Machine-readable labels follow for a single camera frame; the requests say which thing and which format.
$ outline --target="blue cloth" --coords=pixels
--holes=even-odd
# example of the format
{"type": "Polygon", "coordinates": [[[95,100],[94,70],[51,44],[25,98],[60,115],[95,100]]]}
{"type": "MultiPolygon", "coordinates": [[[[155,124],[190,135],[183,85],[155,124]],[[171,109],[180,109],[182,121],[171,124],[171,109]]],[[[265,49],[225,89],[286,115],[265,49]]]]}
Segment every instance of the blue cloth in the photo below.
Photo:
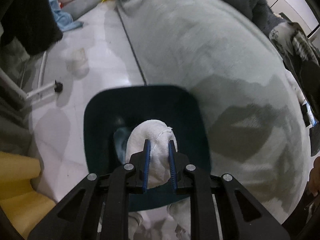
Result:
{"type": "Polygon", "coordinates": [[[83,22],[74,22],[71,15],[67,12],[61,11],[58,0],[48,0],[51,11],[59,29],[62,32],[73,30],[82,27],[83,22]]]}

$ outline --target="dark cloth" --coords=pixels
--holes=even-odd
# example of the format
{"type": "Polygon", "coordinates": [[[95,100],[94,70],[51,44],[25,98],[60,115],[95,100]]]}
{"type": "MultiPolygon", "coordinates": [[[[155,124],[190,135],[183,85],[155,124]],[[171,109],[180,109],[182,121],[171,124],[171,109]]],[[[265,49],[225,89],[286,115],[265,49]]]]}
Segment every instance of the dark cloth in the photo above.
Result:
{"type": "Polygon", "coordinates": [[[62,39],[48,0],[13,0],[1,24],[4,34],[0,46],[16,36],[30,55],[39,54],[62,39]]]}
{"type": "Polygon", "coordinates": [[[266,0],[223,0],[230,4],[250,21],[252,21],[267,37],[270,31],[281,22],[285,22],[273,14],[266,0]]]}

